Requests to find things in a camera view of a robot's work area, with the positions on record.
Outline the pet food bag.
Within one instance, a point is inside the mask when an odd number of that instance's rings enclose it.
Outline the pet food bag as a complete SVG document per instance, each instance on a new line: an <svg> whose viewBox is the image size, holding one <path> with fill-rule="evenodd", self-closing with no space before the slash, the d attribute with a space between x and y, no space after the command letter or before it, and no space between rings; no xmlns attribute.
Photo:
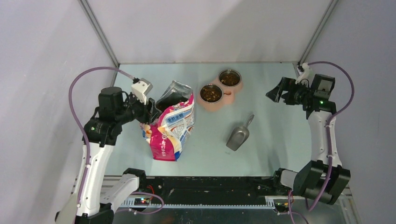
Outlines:
<svg viewBox="0 0 396 224"><path fill-rule="evenodd" d="M195 125L195 100L191 87L172 81L156 102L159 118L140 124L154 160L177 161Z"/></svg>

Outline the metal food scoop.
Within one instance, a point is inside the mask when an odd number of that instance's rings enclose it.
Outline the metal food scoop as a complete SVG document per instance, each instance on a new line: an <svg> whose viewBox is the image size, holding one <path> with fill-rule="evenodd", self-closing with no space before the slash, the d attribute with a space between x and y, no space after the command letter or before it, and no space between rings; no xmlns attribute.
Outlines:
<svg viewBox="0 0 396 224"><path fill-rule="evenodd" d="M248 127L253 121L254 117L255 115L252 114L244 125L237 126L232 130L231 135L226 143L226 146L229 149L237 151L241 147L241 145L249 138L250 131Z"/></svg>

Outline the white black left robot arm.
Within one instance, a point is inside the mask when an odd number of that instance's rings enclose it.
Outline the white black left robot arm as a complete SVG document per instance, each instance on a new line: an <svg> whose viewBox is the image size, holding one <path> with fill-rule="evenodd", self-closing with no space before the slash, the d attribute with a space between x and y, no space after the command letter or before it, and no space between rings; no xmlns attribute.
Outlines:
<svg viewBox="0 0 396 224"><path fill-rule="evenodd" d="M117 209L131 194L143 194L148 188L142 170L128 169L103 196L100 194L105 170L122 126L137 120L151 123L158 116L148 84L132 87L124 98L120 87L107 87L98 96L94 115L82 127L83 158L75 191L57 213L57 224L110 224Z"/></svg>

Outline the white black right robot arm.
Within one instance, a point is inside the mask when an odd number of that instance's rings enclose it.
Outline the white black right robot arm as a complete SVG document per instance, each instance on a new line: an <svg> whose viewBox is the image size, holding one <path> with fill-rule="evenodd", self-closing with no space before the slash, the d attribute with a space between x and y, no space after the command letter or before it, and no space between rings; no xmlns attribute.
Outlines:
<svg viewBox="0 0 396 224"><path fill-rule="evenodd" d="M282 77L266 93L273 102L301 105L311 132L311 160L299 172L280 168L274 173L271 187L277 195L291 189L295 196L332 205L347 186L351 173L342 167L338 156L334 128L337 109L329 100L334 86L335 78L321 74L316 74L308 86Z"/></svg>

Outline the brown pet food kibble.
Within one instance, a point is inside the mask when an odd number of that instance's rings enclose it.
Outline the brown pet food kibble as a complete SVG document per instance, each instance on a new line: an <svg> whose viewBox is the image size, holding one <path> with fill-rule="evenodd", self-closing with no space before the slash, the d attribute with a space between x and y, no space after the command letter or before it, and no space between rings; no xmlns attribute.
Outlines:
<svg viewBox="0 0 396 224"><path fill-rule="evenodd" d="M239 72L232 69L221 71L211 83L203 86L199 95L204 102L217 103L225 98L225 103L230 104L234 99L235 92L242 89L243 83Z"/></svg>

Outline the pink double bowl stand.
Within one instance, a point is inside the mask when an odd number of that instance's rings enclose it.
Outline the pink double bowl stand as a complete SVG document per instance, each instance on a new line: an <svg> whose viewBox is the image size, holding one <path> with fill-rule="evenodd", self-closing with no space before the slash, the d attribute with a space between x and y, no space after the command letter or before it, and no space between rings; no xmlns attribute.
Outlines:
<svg viewBox="0 0 396 224"><path fill-rule="evenodd" d="M211 83L199 89L196 101L205 110L215 112L225 105L232 104L235 101L235 94L242 88L241 74L233 69L225 69Z"/></svg>

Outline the steel bowl far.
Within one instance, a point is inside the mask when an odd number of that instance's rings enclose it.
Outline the steel bowl far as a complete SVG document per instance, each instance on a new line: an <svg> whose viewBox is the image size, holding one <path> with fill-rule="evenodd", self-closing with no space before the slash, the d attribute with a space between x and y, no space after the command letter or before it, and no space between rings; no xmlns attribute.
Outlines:
<svg viewBox="0 0 396 224"><path fill-rule="evenodd" d="M219 82L228 87L235 87L242 82L241 75L238 71L233 69L226 69L219 73Z"/></svg>

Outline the steel bowl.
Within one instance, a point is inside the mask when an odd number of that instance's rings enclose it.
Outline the steel bowl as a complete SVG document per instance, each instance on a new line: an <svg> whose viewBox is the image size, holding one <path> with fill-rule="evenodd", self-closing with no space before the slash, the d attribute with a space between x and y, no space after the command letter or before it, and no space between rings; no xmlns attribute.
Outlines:
<svg viewBox="0 0 396 224"><path fill-rule="evenodd" d="M241 75L238 71L233 69L226 69L219 73L219 82L228 87L235 87L242 82Z"/></svg>
<svg viewBox="0 0 396 224"><path fill-rule="evenodd" d="M199 95L206 103L216 103L222 99L223 91L215 84L208 84L200 89Z"/></svg>

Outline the steel bowl near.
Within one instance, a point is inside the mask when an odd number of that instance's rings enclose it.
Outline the steel bowl near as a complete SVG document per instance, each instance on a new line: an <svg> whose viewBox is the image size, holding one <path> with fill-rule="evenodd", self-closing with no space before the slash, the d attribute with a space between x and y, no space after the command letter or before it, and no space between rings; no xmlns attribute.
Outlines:
<svg viewBox="0 0 396 224"><path fill-rule="evenodd" d="M216 103L222 99L223 91L215 84L208 84L200 89L199 95L206 103Z"/></svg>

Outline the left circuit board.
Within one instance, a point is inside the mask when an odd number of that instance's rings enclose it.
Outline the left circuit board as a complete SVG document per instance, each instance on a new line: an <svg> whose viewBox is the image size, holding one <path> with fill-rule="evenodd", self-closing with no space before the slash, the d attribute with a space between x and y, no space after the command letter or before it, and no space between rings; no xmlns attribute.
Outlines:
<svg viewBox="0 0 396 224"><path fill-rule="evenodd" d="M149 206L151 204L150 198L135 198L134 199L134 206Z"/></svg>

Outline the circuit board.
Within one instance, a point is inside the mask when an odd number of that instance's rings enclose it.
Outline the circuit board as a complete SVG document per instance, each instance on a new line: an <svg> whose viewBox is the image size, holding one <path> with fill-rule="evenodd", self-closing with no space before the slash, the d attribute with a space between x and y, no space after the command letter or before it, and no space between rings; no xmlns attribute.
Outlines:
<svg viewBox="0 0 396 224"><path fill-rule="evenodd" d="M135 198L134 199L134 206L149 206L151 204L150 198Z"/></svg>
<svg viewBox="0 0 396 224"><path fill-rule="evenodd" d="M284 202L284 203L275 203L275 208L273 211L277 215L285 215L290 213L290 208L292 207L294 201L291 201L291 203Z"/></svg>

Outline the right circuit board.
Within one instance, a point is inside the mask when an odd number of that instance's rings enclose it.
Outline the right circuit board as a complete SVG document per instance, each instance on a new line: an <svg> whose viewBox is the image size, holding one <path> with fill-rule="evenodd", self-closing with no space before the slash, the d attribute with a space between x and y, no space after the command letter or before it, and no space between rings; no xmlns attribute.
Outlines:
<svg viewBox="0 0 396 224"><path fill-rule="evenodd" d="M290 213L290 208L292 207L294 201L291 201L291 203L284 202L284 203L275 203L275 208L273 211L277 215L285 215Z"/></svg>

